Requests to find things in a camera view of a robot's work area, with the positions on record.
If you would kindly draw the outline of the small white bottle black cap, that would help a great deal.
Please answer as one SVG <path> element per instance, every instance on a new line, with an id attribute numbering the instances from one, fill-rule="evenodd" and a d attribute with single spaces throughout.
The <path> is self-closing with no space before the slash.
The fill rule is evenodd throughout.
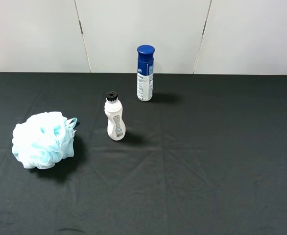
<path id="1" fill-rule="evenodd" d="M 122 140 L 126 134 L 126 127 L 122 120 L 123 107 L 117 92 L 111 91 L 106 94 L 104 112 L 108 117 L 108 136 L 114 141 Z"/>

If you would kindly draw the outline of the tall blue white spray bottle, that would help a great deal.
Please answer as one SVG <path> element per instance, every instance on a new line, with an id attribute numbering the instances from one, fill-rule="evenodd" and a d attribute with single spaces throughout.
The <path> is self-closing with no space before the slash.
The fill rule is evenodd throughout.
<path id="1" fill-rule="evenodd" d="M 137 48 L 137 97 L 143 102 L 150 101 L 153 96 L 154 52 L 151 45 L 141 45 Z"/>

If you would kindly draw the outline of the blue white mesh bath loofah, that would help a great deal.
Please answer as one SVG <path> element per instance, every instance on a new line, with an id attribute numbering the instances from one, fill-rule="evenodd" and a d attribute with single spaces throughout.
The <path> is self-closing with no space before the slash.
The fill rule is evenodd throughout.
<path id="1" fill-rule="evenodd" d="M 26 169 L 49 169 L 74 156 L 77 118 L 68 119 L 61 112 L 32 115 L 13 130 L 12 154 Z"/>

